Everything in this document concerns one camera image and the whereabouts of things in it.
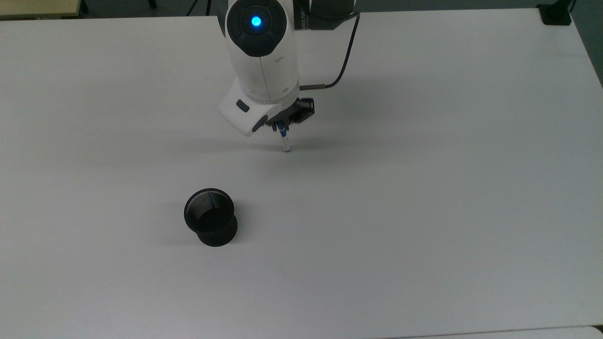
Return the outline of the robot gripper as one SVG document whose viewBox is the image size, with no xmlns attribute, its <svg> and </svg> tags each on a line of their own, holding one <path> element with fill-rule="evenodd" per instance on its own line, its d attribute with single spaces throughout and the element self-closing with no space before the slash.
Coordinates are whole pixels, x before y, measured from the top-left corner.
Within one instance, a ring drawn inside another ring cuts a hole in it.
<svg viewBox="0 0 603 339">
<path fill-rule="evenodd" d="M 313 98 L 299 98 L 300 85 L 284 98 L 274 103 L 259 103 L 243 91 L 239 79 L 235 79 L 226 96 L 218 105 L 218 112 L 240 133 L 249 137 L 262 126 L 280 131 L 280 123 L 301 124 L 315 113 Z"/>
</svg>

